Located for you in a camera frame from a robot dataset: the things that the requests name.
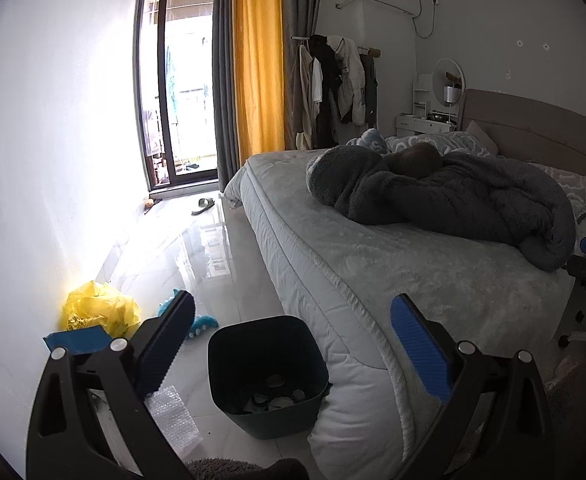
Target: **yellow curtain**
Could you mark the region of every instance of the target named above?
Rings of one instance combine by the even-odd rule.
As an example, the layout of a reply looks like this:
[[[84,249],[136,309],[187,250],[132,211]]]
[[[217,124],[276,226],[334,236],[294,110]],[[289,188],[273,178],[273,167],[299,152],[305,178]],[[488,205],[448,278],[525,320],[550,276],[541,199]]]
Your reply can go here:
[[[240,164],[284,150],[281,0],[233,0],[235,108]]]

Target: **door threshold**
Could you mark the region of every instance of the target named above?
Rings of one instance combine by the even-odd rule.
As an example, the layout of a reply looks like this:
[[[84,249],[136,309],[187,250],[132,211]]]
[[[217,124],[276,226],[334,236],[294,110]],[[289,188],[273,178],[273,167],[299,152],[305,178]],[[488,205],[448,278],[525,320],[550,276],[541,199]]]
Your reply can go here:
[[[177,196],[193,195],[197,193],[206,193],[208,191],[219,190],[217,178],[213,180],[203,180],[202,182],[193,182],[192,184],[178,184],[177,186],[163,187],[154,189],[149,192],[149,198],[175,198]]]

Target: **trash can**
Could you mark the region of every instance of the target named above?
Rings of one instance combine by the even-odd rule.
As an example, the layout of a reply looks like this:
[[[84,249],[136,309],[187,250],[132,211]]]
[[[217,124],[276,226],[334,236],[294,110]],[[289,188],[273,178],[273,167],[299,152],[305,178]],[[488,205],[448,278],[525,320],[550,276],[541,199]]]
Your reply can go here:
[[[276,316],[211,336],[209,384],[220,410],[249,435],[266,439],[314,425],[329,374],[306,324]]]

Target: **headboard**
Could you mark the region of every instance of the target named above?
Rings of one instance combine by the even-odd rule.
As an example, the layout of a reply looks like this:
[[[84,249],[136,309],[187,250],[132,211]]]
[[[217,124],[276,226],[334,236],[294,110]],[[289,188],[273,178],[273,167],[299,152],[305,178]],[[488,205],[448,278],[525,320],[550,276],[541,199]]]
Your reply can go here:
[[[586,176],[586,117],[540,101],[468,89],[458,129],[477,122],[500,155]]]

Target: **metal screw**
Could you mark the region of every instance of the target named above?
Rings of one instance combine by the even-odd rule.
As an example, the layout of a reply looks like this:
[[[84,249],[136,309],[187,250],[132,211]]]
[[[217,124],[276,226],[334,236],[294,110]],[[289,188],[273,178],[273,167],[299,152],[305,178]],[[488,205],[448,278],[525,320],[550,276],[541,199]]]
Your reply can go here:
[[[530,363],[533,360],[533,356],[526,350],[520,350],[518,352],[518,359],[523,363]]]
[[[462,341],[457,345],[457,349],[464,355],[472,355],[475,353],[475,345],[470,341]]]
[[[67,351],[61,346],[58,346],[57,348],[54,348],[51,352],[51,359],[55,359],[55,361],[57,361],[58,359],[62,359],[65,353],[67,353]]]
[[[114,352],[122,352],[122,350],[124,350],[128,344],[129,342],[125,338],[118,337],[117,339],[111,341],[109,346]]]

